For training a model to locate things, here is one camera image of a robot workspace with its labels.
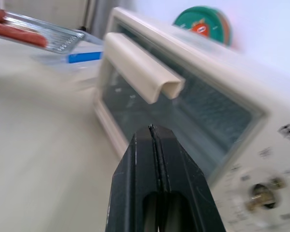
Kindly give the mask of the brass toaster oven knob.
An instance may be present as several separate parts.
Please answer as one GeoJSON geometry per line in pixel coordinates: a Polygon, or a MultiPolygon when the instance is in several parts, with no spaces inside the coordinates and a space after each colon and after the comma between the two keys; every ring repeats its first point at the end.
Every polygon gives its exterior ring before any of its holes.
{"type": "Polygon", "coordinates": [[[254,185],[250,191],[249,201],[245,202],[246,209],[254,213],[259,208],[269,210],[278,207],[280,197],[277,191],[285,187],[286,182],[279,177],[254,185]]]}

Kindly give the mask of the clear container with blue label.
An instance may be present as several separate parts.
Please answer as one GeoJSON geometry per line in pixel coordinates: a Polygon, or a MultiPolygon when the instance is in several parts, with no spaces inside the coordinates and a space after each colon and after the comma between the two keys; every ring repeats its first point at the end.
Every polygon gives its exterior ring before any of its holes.
{"type": "Polygon", "coordinates": [[[68,54],[45,52],[33,55],[32,58],[48,68],[60,72],[77,72],[99,63],[102,58],[104,42],[90,34],[79,42],[68,54]]]}

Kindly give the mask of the cream white toaster oven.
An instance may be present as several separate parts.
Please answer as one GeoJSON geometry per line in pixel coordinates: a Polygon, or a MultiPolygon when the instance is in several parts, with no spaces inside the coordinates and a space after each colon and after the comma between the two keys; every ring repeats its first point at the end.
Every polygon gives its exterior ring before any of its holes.
{"type": "MultiPolygon", "coordinates": [[[[181,29],[116,7],[111,11],[106,35],[121,26],[164,34],[181,29]]],[[[211,75],[236,100],[259,113],[256,124],[235,153],[235,161],[260,171],[265,183],[275,177],[282,178],[286,187],[277,191],[278,207],[259,208],[253,213],[245,207],[252,187],[242,184],[239,171],[227,168],[214,183],[203,174],[226,232],[290,232],[290,78],[224,48],[212,52],[211,75]]]]}

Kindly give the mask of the clear glass tray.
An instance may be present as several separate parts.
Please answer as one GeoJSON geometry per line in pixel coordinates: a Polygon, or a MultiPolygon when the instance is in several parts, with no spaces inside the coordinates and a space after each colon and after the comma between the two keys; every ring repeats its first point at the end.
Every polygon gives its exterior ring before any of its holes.
{"type": "Polygon", "coordinates": [[[51,23],[11,12],[6,12],[5,20],[5,23],[1,24],[35,32],[44,36],[48,41],[48,45],[44,48],[3,36],[0,36],[1,39],[33,46],[58,54],[70,53],[75,48],[75,46],[85,38],[85,34],[82,31],[77,32],[75,30],[63,28],[51,23]]]}

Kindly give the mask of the green round tin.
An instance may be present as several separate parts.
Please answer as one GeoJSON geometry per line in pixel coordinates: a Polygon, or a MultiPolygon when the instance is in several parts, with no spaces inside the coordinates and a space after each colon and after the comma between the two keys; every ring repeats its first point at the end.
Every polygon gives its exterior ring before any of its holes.
{"type": "Polygon", "coordinates": [[[174,26],[198,33],[226,46],[232,43],[232,27],[226,15],[216,8],[195,6],[184,10],[174,26]]]}

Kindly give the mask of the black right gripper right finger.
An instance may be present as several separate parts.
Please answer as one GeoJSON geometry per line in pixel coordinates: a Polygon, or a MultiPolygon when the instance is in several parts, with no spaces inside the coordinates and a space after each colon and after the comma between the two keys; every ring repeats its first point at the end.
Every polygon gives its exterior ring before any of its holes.
{"type": "Polygon", "coordinates": [[[160,232],[226,232],[202,170],[174,133],[150,126],[163,194],[160,232]]]}

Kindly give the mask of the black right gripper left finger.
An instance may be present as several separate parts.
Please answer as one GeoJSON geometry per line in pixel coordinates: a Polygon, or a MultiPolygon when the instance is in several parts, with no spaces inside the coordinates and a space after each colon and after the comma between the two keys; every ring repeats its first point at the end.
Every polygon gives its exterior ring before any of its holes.
{"type": "Polygon", "coordinates": [[[113,176],[105,232],[165,232],[160,125],[136,131],[113,176]]]}

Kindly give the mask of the glass toaster oven door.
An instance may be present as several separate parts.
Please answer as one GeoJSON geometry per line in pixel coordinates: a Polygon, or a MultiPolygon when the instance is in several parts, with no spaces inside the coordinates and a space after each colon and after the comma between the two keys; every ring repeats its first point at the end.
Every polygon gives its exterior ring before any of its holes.
{"type": "Polygon", "coordinates": [[[148,104],[112,67],[107,82],[99,82],[96,110],[118,155],[124,154],[137,130],[160,125],[174,132],[210,183],[220,179],[227,168],[239,171],[238,178],[246,187],[264,183],[260,171],[235,161],[259,113],[236,100],[211,75],[212,52],[225,48],[177,28],[164,34],[121,26],[115,33],[127,36],[185,80],[176,98],[161,92],[155,103],[148,104]]]}

